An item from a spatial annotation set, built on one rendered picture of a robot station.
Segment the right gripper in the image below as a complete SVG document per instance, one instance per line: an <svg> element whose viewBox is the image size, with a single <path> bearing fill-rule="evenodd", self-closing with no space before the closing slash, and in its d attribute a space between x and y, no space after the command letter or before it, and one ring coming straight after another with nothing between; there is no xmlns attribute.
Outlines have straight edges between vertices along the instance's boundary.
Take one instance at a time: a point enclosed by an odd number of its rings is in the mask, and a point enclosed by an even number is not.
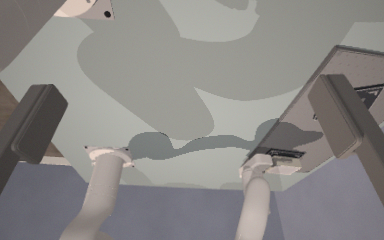
<svg viewBox="0 0 384 240"><path fill-rule="evenodd" d="M247 170L258 170L262 171L262 173L264 174L265 170L267 170L269 167L274 167L277 165L276 161L284 163L293 162L292 159L289 158L272 158L271 155L267 154L255 154L239 169L240 178L242 178L241 174Z"/></svg>

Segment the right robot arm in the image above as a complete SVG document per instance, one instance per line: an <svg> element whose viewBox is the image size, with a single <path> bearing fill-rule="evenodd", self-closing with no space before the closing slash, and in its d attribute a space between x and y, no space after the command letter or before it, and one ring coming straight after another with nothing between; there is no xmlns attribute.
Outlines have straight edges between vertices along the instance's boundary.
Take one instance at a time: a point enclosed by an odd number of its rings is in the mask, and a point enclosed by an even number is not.
<svg viewBox="0 0 384 240"><path fill-rule="evenodd" d="M89 156L95 166L83 207L60 240L114 240L99 228L114 210L122 169L132 163L132 158L112 148L93 149ZM234 240L262 240L271 213L270 186L262 178L262 171L247 170L241 177L245 199Z"/></svg>

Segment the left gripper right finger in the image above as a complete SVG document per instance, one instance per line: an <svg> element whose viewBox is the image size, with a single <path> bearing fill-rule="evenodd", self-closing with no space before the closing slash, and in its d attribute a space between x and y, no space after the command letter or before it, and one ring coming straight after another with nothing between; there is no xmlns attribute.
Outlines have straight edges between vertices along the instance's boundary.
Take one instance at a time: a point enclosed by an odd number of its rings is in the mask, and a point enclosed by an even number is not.
<svg viewBox="0 0 384 240"><path fill-rule="evenodd" d="M319 75L308 100L334 156L358 155L384 206L384 133L346 76Z"/></svg>

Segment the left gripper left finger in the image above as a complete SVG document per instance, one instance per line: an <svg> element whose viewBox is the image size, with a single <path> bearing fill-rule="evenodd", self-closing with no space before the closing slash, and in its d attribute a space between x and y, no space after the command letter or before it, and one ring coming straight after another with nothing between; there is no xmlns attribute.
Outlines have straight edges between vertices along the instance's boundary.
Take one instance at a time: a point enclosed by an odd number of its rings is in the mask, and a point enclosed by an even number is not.
<svg viewBox="0 0 384 240"><path fill-rule="evenodd" d="M18 161L40 164L67 106L54 84L30 86L0 131L0 195Z"/></svg>

